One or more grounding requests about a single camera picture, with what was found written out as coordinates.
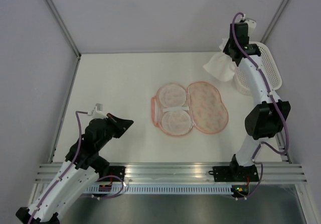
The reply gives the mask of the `white bra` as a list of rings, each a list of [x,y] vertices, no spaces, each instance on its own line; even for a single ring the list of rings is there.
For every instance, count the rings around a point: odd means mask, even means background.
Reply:
[[[231,81],[235,75],[236,65],[232,58],[223,53],[224,47],[228,42],[227,38],[222,39],[222,44],[219,46],[220,52],[215,52],[212,58],[203,68],[214,78],[221,82]]]

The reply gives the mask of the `white perforated plastic basket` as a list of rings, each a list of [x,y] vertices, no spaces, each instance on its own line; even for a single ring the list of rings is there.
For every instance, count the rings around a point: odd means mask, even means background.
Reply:
[[[260,42],[250,42],[250,44],[256,44],[261,52],[262,64],[265,67],[266,76],[268,77],[271,86],[274,90],[278,90],[282,86],[282,79],[276,63],[271,55],[270,50],[266,45]],[[235,69],[235,75],[233,77],[237,90],[243,95],[251,95],[251,91],[248,85],[248,81],[244,73],[239,69]]]

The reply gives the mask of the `floral mesh laundry bag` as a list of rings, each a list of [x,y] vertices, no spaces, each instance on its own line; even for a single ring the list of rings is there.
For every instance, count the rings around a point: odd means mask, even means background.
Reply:
[[[213,135],[225,129],[229,114],[213,85],[198,81],[185,88],[168,83],[151,99],[151,120],[170,136],[184,136],[193,128]]]

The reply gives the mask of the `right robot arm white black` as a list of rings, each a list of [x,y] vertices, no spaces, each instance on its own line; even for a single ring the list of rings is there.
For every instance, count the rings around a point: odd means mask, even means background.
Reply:
[[[241,181],[247,170],[254,166],[254,159],[266,139],[284,130],[290,112],[290,103],[282,101],[266,76],[261,52],[249,42],[249,26],[245,20],[230,25],[230,35],[224,54],[231,57],[247,79],[254,108],[245,118],[246,137],[240,150],[232,157],[229,176]]]

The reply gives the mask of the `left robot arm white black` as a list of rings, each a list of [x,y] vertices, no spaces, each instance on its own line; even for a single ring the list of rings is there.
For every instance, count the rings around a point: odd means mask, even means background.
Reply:
[[[79,129],[60,170],[34,203],[20,207],[16,217],[22,223],[60,223],[65,211],[93,183],[118,180],[124,184],[124,172],[111,172],[110,164],[99,151],[113,138],[120,138],[132,125],[125,120],[97,114],[88,126]]]

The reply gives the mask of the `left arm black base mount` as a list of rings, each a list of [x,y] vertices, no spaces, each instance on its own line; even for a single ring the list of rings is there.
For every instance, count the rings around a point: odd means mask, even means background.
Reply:
[[[125,177],[125,170],[125,166],[110,166],[108,172],[103,176],[103,179],[100,180],[100,182],[107,182],[108,185],[120,183],[120,180],[113,176],[117,176],[123,181]]]

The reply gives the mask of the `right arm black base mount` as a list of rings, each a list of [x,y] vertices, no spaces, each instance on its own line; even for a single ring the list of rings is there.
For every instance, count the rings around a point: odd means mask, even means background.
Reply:
[[[259,174],[257,168],[249,167],[213,166],[208,174],[214,177],[215,182],[258,182]]]

